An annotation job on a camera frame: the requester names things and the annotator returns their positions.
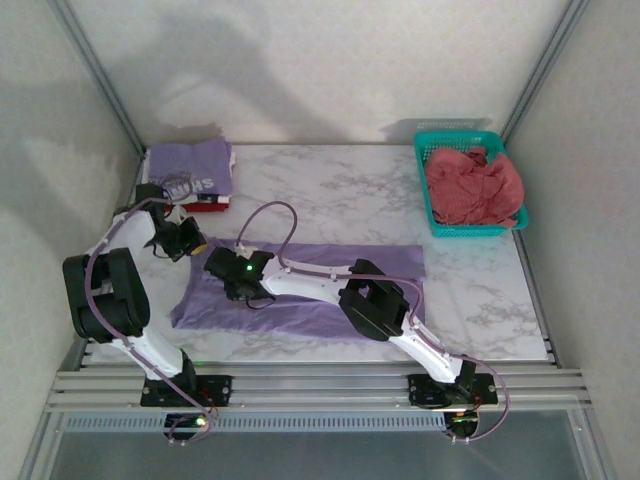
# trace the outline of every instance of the red towel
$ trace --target red towel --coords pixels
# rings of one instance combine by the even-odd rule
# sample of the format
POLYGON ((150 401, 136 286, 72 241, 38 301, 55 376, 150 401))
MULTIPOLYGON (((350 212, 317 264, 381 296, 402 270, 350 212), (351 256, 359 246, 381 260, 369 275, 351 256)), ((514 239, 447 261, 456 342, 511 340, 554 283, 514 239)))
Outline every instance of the red towel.
POLYGON ((512 217, 524 202, 524 187, 506 155, 488 164, 484 147, 467 153, 439 148, 424 171, 436 222, 508 228, 517 223, 512 217))

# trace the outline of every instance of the teal basket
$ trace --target teal basket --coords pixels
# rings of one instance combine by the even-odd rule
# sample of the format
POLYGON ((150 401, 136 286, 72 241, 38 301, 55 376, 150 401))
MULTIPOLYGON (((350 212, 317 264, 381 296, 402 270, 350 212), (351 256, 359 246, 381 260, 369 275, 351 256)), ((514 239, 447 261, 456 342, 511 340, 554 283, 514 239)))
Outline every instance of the teal basket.
POLYGON ((509 230, 520 230, 527 226, 529 215, 527 215, 527 209, 524 205, 516 213, 518 223, 510 229, 500 225, 442 225, 433 218, 427 178, 424 174, 424 164, 431 156, 431 153, 440 147, 455 148, 461 152, 466 152, 472 147, 482 146, 487 149, 487 160, 491 163, 498 153, 507 153, 499 135, 493 132, 474 130, 418 132, 413 137, 413 143, 416 148, 418 174, 422 183, 427 219, 434 237, 496 237, 509 230))

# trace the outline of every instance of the purple cable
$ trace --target purple cable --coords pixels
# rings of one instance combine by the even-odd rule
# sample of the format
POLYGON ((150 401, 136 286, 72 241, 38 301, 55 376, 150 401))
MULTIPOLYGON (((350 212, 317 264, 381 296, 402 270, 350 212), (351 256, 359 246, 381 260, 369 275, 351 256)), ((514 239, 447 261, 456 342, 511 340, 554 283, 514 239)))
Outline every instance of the purple cable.
MULTIPOLYGON (((188 193, 185 196, 185 198, 187 198, 190 194, 191 194, 191 192, 188 193)), ((191 395, 189 395, 184 390, 182 390, 180 387, 178 387, 169 377, 167 377, 164 373, 162 373, 155 365, 153 365, 146 358, 144 358, 142 355, 140 355, 138 352, 136 352, 136 350, 131 345, 131 342, 129 342, 129 339, 124 334, 122 334, 118 330, 116 330, 107 321, 107 319, 102 315, 102 313, 98 309, 98 306, 96 305, 96 302, 95 302, 95 300, 93 298, 92 289, 91 289, 91 277, 93 275, 93 268, 94 268, 96 259, 98 258, 100 253, 105 249, 105 247, 109 244, 109 242, 111 242, 111 240, 113 240, 115 235, 118 233, 120 228, 122 228, 122 226, 127 222, 127 220, 129 220, 133 216, 134 213, 138 212, 142 207, 144 207, 145 205, 147 205, 148 203, 150 203, 152 201, 160 202, 160 203, 167 203, 167 204, 172 203, 171 199, 167 200, 167 199, 164 199, 164 198, 147 198, 147 199, 141 201, 140 203, 138 203, 137 205, 135 205, 127 213, 125 213, 124 216, 116 224, 114 224, 109 229, 109 231, 104 236, 104 238, 102 239, 100 244, 96 247, 96 249, 93 251, 93 253, 89 256, 89 262, 87 263, 87 270, 86 270, 86 274, 85 274, 85 278, 84 278, 84 291, 85 291, 85 295, 87 297, 87 304, 89 306, 89 309, 91 310, 91 313, 93 313, 95 315, 95 317, 98 320, 98 322, 100 322, 100 325, 102 325, 104 327, 104 329, 107 330, 115 338, 121 340, 122 343, 124 344, 124 346, 131 353, 132 357, 134 357, 136 360, 138 360, 140 363, 142 363, 145 367, 147 367, 148 369, 153 371, 156 375, 158 375, 158 377, 160 377, 160 379, 162 379, 162 381, 164 381, 167 385, 169 385, 169 387, 171 387, 178 395, 180 395, 182 398, 184 398, 187 402, 189 402, 195 408, 197 408, 200 411, 202 411, 202 413, 205 415, 205 417, 207 419, 207 428, 206 428, 206 430, 204 431, 204 433, 202 435, 194 436, 194 437, 190 438, 189 440, 182 440, 181 445, 186 446, 186 445, 189 445, 191 443, 194 443, 194 442, 202 440, 211 431, 211 424, 213 422, 213 418, 211 416, 211 413, 208 412, 207 409, 204 406, 200 405, 200 403, 198 403, 198 401, 195 400, 191 395)), ((173 443, 173 431, 175 430, 176 426, 183 421, 183 419, 184 419, 184 417, 182 417, 181 419, 178 419, 176 422, 174 422, 174 424, 172 425, 171 429, 169 430, 169 442, 170 443, 173 443)))
MULTIPOLYGON (((263 210, 265 210, 265 209, 267 209, 269 207, 272 207, 274 205, 282 205, 283 207, 288 208, 289 211, 291 212, 291 214, 293 215, 293 224, 291 225, 291 229, 289 230, 289 233, 285 237, 284 241, 282 242, 282 245, 280 245, 280 248, 278 249, 278 251, 276 253, 276 255, 278 257, 278 262, 280 262, 280 265, 282 266, 282 268, 285 268, 285 269, 287 269, 287 271, 290 271, 290 272, 293 272, 293 273, 298 273, 298 274, 302 274, 302 275, 309 275, 309 276, 312 276, 312 277, 322 277, 322 278, 339 279, 339 280, 349 280, 349 279, 353 279, 353 280, 388 280, 388 281, 391 281, 391 282, 404 283, 405 285, 410 285, 418 293, 418 299, 416 300, 415 305, 413 306, 411 312, 409 313, 409 319, 412 319, 414 317, 415 313, 418 311, 418 309, 420 308, 420 306, 422 305, 422 303, 424 301, 424 292, 422 291, 422 288, 416 283, 415 280, 410 280, 408 278, 402 278, 402 277, 394 277, 392 275, 364 275, 364 274, 344 275, 344 274, 340 274, 340 275, 332 276, 332 275, 326 274, 326 273, 312 272, 312 271, 309 271, 309 270, 303 270, 303 269, 300 269, 300 268, 290 267, 289 265, 287 265, 285 260, 284 260, 284 258, 283 258, 284 250, 285 250, 285 248, 287 248, 287 245, 291 241, 291 238, 293 237, 293 234, 295 233, 296 228, 298 228, 298 213, 287 202, 283 202, 281 200, 274 200, 273 202, 268 202, 268 203, 265 203, 264 205, 258 207, 249 216, 249 218, 247 219, 245 224, 240 229, 240 233, 238 234, 238 238, 236 239, 236 246, 240 245, 240 242, 242 241, 242 235, 244 234, 245 230, 249 226, 249 223, 251 223, 251 221, 256 217, 256 215, 258 215, 263 210)), ((442 348, 440 345, 436 344, 435 342, 431 341, 431 339, 429 339, 426 335, 421 334, 420 331, 418 331, 418 335, 420 336, 420 338, 427 345, 429 345, 436 352, 440 353, 441 355, 447 354, 447 351, 444 348, 442 348)), ((502 415, 500 416, 498 421, 495 423, 495 425, 493 427, 491 427, 489 430, 487 430, 486 432, 482 433, 481 435, 473 436, 473 437, 466 437, 465 438, 465 443, 471 443, 471 442, 475 442, 477 440, 481 440, 481 439, 487 437, 488 435, 490 435, 491 433, 493 433, 500 425, 502 425, 502 423, 507 418, 507 415, 509 415, 509 410, 511 409, 511 397, 509 395, 509 389, 507 388, 507 384, 505 383, 504 379, 498 374, 498 372, 496 372, 492 367, 490 367, 487 363, 483 362, 482 360, 478 360, 477 358, 473 358, 473 357, 469 357, 469 356, 461 355, 461 354, 454 354, 454 353, 450 353, 449 356, 452 357, 452 358, 457 358, 459 360, 467 360, 467 361, 470 361, 472 363, 475 363, 476 365, 479 365, 481 367, 486 368, 498 380, 498 383, 500 384, 500 386, 502 387, 502 389, 504 391, 504 396, 505 396, 504 411, 502 412, 502 415)))

